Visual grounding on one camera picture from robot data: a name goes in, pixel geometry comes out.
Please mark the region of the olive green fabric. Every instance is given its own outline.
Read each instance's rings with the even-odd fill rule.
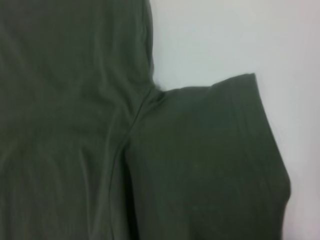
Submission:
[[[281,239],[255,76],[163,92],[152,71],[146,0],[0,0],[1,240]]]

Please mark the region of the dark green t-shirt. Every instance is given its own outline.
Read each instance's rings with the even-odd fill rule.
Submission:
[[[255,76],[152,69],[147,0],[0,0],[0,240],[281,239]]]

